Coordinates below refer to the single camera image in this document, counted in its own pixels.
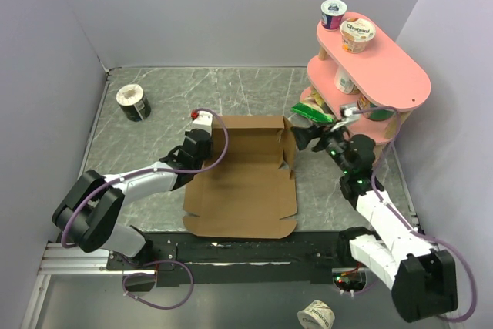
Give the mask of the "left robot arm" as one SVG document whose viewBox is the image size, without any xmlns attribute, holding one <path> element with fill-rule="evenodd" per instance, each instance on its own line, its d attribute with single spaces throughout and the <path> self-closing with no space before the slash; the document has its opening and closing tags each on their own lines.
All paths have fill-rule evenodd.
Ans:
<svg viewBox="0 0 493 329">
<path fill-rule="evenodd" d="M 211 133 L 192 129 L 182 144 L 150 166 L 107 176 L 84 172 L 52 215 L 62 231 L 62 245 L 86 253 L 98 249 L 120 253 L 134 268 L 147 267 L 153 242 L 137 228 L 118 223 L 120 211 L 142 198 L 185 186 L 202 171 L 212 151 Z"/>
</svg>

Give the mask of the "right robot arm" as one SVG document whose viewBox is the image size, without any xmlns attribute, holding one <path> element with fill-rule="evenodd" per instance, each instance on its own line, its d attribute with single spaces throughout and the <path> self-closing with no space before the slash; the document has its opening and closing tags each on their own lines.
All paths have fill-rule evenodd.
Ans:
<svg viewBox="0 0 493 329">
<path fill-rule="evenodd" d="M 375 142 L 368 136 L 347 136 L 340 123 L 292 127 L 297 148 L 312 140 L 314 152 L 324 151 L 342 170 L 344 198 L 372 226 L 340 233 L 337 259 L 345 266 L 367 267 L 391 292 L 394 306 L 408 323 L 458 308 L 456 266 L 446 250 L 437 250 L 417 233 L 372 178 Z"/>
</svg>

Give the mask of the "brown cardboard box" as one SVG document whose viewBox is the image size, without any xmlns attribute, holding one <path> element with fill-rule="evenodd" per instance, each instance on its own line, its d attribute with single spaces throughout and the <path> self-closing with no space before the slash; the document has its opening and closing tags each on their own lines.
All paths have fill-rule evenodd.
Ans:
<svg viewBox="0 0 493 329">
<path fill-rule="evenodd" d="M 294 232 L 291 127 L 284 116 L 213 120 L 213 158 L 186 185 L 184 227 L 200 237 L 281 239 Z"/>
</svg>

